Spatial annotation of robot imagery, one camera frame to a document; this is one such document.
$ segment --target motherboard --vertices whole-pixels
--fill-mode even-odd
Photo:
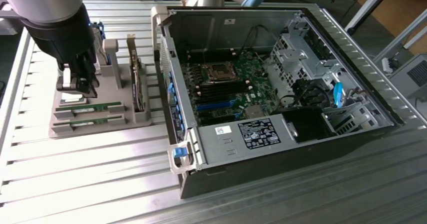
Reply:
[[[182,64],[200,127],[267,116],[278,107],[275,89],[254,51],[227,61]]]

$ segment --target floor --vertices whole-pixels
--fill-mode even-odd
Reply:
[[[358,12],[361,5],[357,3],[351,8],[346,16],[345,13],[350,6],[354,4],[354,0],[266,0],[266,2],[275,3],[317,3],[322,8],[326,8],[337,20],[343,24],[343,26],[350,21],[351,17]],[[354,39],[365,49],[370,57],[374,57],[387,44],[394,40],[394,36],[385,29],[382,24],[375,20],[374,17],[366,20],[365,24],[361,26],[358,32],[354,35]],[[10,73],[12,69],[15,52],[19,46],[20,36],[0,36],[0,81],[8,82]],[[403,50],[397,57],[401,63],[405,63],[413,54]]]

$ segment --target green circuit board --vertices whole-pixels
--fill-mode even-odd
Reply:
[[[277,109],[278,99],[275,90],[271,85],[269,75],[265,73],[263,63],[254,52],[243,51],[239,57],[231,61],[192,64],[187,63],[183,64],[182,67],[190,101],[199,126],[214,125],[222,121],[226,123],[250,119],[251,116],[249,116],[247,113],[247,108],[250,106],[257,106],[261,108],[265,116],[270,115],[270,113]],[[225,84],[220,81],[216,82],[216,78],[219,80],[225,80],[227,78],[230,79],[226,81],[227,87],[225,87],[225,91],[230,87],[234,87],[239,83],[242,84],[247,81],[249,83],[246,86],[249,88],[241,93],[200,96],[198,94],[196,86]],[[203,104],[199,102],[210,99],[212,99],[214,104],[227,102],[227,100],[231,101],[233,104],[230,104],[230,107],[198,110],[198,106],[211,104],[211,102],[204,102]]]

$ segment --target blue ram slot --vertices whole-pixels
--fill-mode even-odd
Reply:
[[[235,104],[235,100],[230,101],[223,101],[212,104],[204,104],[199,105],[195,110],[196,111],[208,111],[208,110],[215,110],[215,109],[222,109],[222,108],[231,108]]]

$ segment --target metal slats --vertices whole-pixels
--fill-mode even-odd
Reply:
[[[154,5],[178,1],[87,1],[92,21],[100,18],[107,37],[136,33],[147,64],[155,125],[63,139],[48,138],[55,60],[32,54],[31,73],[14,113],[14,145],[6,153],[0,190],[2,223],[386,223],[419,221],[427,210],[427,132],[409,105],[349,41],[342,29],[314,4],[305,7],[403,115],[407,125],[347,156],[237,187],[180,200],[179,180],[168,170],[170,144],[151,56]],[[126,40],[119,63],[128,64]]]

